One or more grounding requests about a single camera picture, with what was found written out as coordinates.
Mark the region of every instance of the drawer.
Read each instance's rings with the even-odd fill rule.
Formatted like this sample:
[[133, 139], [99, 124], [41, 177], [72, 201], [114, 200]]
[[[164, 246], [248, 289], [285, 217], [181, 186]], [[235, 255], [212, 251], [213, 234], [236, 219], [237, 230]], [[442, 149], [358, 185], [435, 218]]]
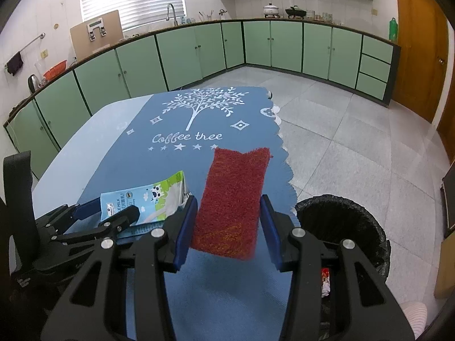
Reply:
[[388, 43], [379, 41], [378, 39], [371, 38], [368, 36], [363, 36], [363, 47], [362, 52], [383, 60], [387, 63], [392, 62], [392, 53], [394, 47]]
[[384, 63], [383, 61], [374, 59], [371, 56], [362, 55], [360, 71], [380, 79], [381, 81], [387, 82], [390, 65]]
[[382, 100], [384, 98], [386, 86], [386, 83], [376, 78], [370, 77], [363, 73], [359, 73], [356, 89], [361, 92], [365, 92], [368, 95], [376, 97], [379, 100]]

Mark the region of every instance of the white pot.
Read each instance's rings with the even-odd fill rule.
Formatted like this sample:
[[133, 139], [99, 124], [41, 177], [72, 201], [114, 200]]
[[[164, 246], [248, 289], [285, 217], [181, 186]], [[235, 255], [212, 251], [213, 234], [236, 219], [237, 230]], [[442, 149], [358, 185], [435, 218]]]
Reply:
[[277, 6], [269, 5], [264, 6], [264, 15], [279, 15], [280, 11]]

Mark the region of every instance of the towel rack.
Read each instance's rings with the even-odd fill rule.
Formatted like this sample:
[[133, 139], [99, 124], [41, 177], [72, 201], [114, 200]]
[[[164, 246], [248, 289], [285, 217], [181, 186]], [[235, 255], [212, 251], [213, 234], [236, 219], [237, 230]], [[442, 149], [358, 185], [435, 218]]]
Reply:
[[27, 45], [25, 45], [19, 52], [24, 51], [27, 47], [29, 47], [33, 42], [35, 42], [38, 38], [43, 39], [46, 36], [46, 34], [43, 32], [41, 33], [38, 37], [35, 37], [33, 40], [31, 40]]

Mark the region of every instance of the table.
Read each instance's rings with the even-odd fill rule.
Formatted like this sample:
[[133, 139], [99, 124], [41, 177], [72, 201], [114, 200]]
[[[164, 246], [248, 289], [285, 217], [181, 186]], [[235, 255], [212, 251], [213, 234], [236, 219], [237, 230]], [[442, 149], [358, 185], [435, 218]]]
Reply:
[[[265, 88], [256, 87], [183, 90], [106, 106], [44, 173], [33, 192], [36, 216], [64, 203], [86, 202], [101, 192], [160, 181], [179, 170], [201, 201], [216, 147], [240, 152], [269, 147], [273, 158], [263, 193], [276, 211], [291, 214], [297, 202], [288, 183], [293, 174], [267, 95]], [[76, 229], [94, 223], [78, 222]], [[129, 273], [129, 288], [133, 277]], [[276, 271], [260, 226], [251, 261], [190, 249], [181, 271], [165, 273], [165, 281], [179, 341], [278, 340], [291, 274]], [[132, 301], [129, 296], [129, 337], [135, 335]]]

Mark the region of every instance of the green bottle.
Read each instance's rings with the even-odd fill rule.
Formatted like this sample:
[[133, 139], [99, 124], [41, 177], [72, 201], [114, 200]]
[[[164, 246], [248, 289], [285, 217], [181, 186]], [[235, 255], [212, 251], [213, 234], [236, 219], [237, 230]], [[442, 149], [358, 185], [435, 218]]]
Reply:
[[388, 39], [392, 42], [397, 42], [398, 38], [398, 23], [395, 18], [392, 18], [388, 24]]

